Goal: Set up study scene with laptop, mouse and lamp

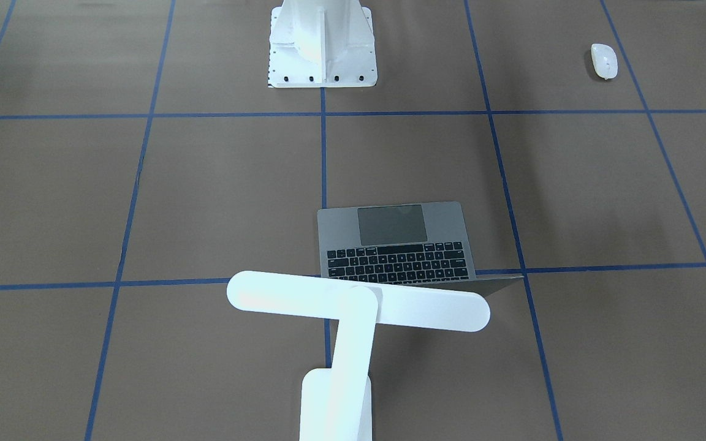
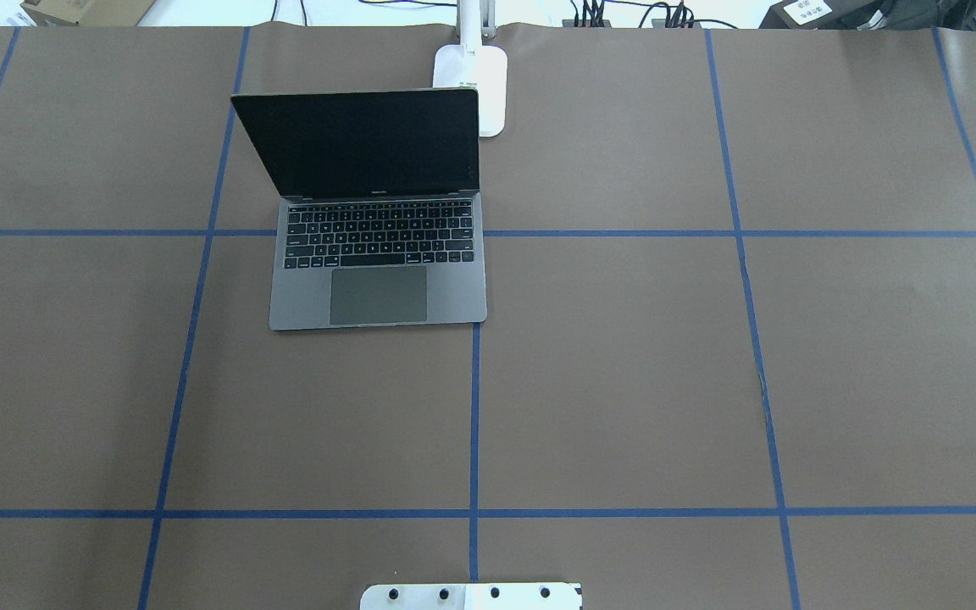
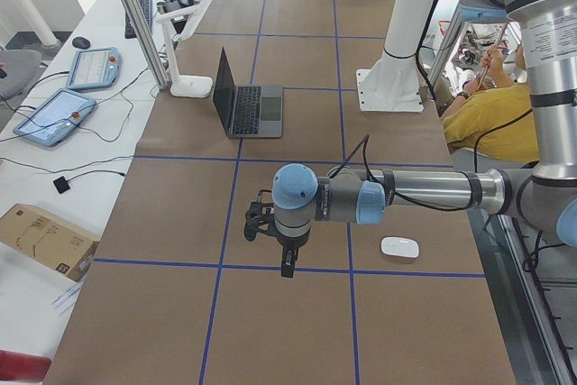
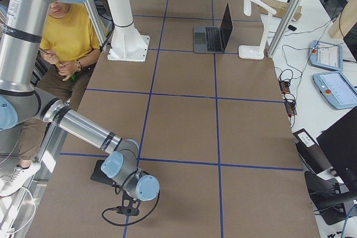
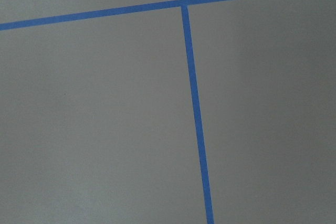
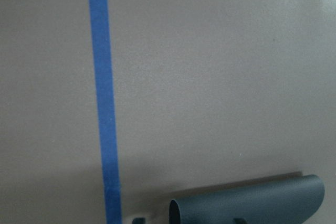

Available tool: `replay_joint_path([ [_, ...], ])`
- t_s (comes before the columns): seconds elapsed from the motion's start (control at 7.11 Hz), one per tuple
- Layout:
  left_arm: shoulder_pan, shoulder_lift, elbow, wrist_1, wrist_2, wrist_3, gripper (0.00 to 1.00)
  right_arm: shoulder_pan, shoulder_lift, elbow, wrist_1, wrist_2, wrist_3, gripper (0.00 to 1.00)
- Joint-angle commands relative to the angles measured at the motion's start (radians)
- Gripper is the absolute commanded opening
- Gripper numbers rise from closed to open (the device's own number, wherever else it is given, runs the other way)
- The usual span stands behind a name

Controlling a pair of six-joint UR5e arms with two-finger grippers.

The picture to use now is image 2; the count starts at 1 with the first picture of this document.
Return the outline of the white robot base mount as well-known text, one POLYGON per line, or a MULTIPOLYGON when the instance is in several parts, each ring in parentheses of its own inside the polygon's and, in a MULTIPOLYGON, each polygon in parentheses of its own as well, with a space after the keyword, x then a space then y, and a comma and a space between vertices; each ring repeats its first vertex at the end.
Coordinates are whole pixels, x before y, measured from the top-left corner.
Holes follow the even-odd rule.
POLYGON ((360 609, 582 609, 581 585, 496 582, 371 585, 360 609))

